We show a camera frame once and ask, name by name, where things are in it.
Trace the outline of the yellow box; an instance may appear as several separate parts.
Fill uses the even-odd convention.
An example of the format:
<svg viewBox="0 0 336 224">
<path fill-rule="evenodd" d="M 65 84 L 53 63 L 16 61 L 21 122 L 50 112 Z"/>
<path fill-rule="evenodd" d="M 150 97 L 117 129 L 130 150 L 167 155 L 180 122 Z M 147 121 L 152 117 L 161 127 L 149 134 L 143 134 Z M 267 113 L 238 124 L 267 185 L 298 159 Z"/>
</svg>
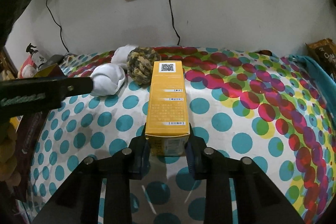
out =
<svg viewBox="0 0 336 224">
<path fill-rule="evenodd" d="M 181 156 L 190 135 L 185 78 L 181 61 L 154 63 L 145 137 L 155 156 Z"/>
</svg>

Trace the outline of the white sock ball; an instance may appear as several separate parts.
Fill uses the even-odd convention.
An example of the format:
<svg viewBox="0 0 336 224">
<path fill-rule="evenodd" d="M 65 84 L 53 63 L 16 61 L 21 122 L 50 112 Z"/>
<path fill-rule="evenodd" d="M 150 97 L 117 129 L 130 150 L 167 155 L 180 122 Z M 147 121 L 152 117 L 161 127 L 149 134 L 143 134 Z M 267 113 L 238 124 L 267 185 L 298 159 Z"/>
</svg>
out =
<svg viewBox="0 0 336 224">
<path fill-rule="evenodd" d="M 116 94 L 125 82 L 125 72 L 119 65 L 106 63 L 94 69 L 90 75 L 93 81 L 92 96 Z"/>
</svg>

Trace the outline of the black flat device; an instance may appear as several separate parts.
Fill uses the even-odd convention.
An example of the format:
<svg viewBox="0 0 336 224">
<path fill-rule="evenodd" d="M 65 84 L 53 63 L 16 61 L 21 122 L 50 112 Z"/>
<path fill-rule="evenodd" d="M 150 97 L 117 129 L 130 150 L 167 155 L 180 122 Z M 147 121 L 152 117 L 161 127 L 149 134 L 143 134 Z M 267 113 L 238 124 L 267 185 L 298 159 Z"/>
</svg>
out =
<svg viewBox="0 0 336 224">
<path fill-rule="evenodd" d="M 42 69 L 45 69 L 51 65 L 54 65 L 54 64 L 61 64 L 64 60 L 64 56 L 63 55 L 53 55 L 51 56 L 45 63 L 43 63 L 42 65 L 40 65 L 38 67 L 39 70 L 42 70 Z"/>
</svg>

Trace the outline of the brown snack bag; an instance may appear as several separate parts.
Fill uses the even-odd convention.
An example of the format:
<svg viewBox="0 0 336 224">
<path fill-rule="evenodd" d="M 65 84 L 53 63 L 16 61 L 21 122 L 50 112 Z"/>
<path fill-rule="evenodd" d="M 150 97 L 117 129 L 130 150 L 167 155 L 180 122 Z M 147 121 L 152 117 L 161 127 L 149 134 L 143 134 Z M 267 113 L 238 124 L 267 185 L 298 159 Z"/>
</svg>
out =
<svg viewBox="0 0 336 224">
<path fill-rule="evenodd" d="M 315 43 L 306 44 L 311 57 L 328 74 L 335 77 L 335 43 L 330 39 L 322 39 Z"/>
</svg>

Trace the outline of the gold tin box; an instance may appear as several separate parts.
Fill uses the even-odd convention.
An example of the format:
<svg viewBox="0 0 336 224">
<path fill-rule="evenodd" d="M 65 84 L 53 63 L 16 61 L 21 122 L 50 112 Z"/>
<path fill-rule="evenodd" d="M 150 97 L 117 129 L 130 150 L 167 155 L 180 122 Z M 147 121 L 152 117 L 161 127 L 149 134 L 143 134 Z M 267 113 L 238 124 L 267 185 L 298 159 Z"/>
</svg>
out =
<svg viewBox="0 0 336 224">
<path fill-rule="evenodd" d="M 39 69 L 35 73 L 30 73 L 31 77 L 58 77 L 64 76 L 64 73 L 60 69 L 58 64 L 52 64 L 50 66 L 43 65 L 42 69 Z M 41 111 L 33 114 L 25 114 L 18 125 L 16 141 L 15 156 L 18 159 L 25 159 L 31 157 L 34 152 L 38 137 L 41 133 L 42 127 L 45 125 L 49 110 Z"/>
</svg>

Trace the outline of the teal blue towel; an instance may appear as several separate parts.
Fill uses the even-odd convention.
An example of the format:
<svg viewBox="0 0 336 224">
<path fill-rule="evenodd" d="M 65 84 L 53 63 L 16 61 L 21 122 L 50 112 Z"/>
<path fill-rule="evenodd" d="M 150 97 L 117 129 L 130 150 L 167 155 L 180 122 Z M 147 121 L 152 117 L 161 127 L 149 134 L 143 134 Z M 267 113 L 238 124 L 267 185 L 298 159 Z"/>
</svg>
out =
<svg viewBox="0 0 336 224">
<path fill-rule="evenodd" d="M 288 58 L 290 61 L 301 64 L 314 80 L 323 95 L 324 102 L 326 102 L 326 109 L 330 113 L 333 123 L 335 123 L 335 82 L 311 57 L 289 55 Z"/>
</svg>

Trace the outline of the polka dot bed sheet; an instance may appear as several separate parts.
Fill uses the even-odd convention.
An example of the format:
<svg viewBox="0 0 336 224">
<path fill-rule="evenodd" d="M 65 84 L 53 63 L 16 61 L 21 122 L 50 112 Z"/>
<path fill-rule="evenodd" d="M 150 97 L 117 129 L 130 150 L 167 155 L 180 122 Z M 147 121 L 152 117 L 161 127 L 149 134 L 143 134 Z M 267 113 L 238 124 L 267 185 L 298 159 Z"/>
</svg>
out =
<svg viewBox="0 0 336 224">
<path fill-rule="evenodd" d="M 206 145 L 231 159 L 250 157 L 305 223 L 335 197 L 335 84 L 313 60 L 217 48 L 158 47 L 161 71 L 182 63 L 184 88 L 150 102 L 151 90 L 125 79 L 105 97 L 83 94 L 50 111 L 28 164 L 30 223 L 78 164 L 126 148 L 152 115 L 159 127 L 190 124 Z"/>
</svg>

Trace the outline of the white sock rear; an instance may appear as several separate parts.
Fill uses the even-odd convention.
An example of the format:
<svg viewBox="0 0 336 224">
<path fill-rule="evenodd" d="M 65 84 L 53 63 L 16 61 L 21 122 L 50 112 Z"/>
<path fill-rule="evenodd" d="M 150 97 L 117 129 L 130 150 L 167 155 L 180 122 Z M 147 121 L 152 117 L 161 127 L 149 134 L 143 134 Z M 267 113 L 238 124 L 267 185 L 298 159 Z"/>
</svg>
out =
<svg viewBox="0 0 336 224">
<path fill-rule="evenodd" d="M 119 47 L 114 52 L 114 55 L 111 58 L 111 63 L 122 67 L 122 69 L 124 70 L 127 70 L 127 57 L 129 53 L 132 50 L 136 49 L 137 47 L 138 47 L 137 45 L 131 45 L 131 44 Z"/>
</svg>

